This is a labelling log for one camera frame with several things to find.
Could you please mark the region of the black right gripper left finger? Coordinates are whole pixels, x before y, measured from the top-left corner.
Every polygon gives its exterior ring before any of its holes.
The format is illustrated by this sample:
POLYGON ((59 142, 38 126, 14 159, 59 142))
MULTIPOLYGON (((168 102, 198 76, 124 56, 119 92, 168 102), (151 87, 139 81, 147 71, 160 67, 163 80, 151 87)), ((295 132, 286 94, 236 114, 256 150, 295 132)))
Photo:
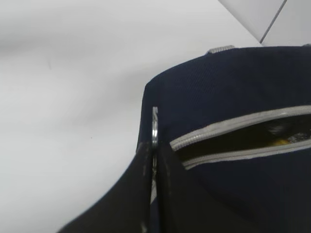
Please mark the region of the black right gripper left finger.
POLYGON ((62 233, 148 233, 153 155, 140 143, 120 179, 93 206, 65 225, 62 233))

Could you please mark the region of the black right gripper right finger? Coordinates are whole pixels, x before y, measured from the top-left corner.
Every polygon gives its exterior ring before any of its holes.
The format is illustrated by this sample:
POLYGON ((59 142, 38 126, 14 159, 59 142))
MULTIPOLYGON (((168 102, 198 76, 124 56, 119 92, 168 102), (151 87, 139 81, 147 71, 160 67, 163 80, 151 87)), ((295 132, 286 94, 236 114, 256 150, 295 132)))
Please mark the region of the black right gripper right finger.
POLYGON ((186 169, 165 145, 157 159, 157 201, 165 233, 311 230, 310 149, 186 169))

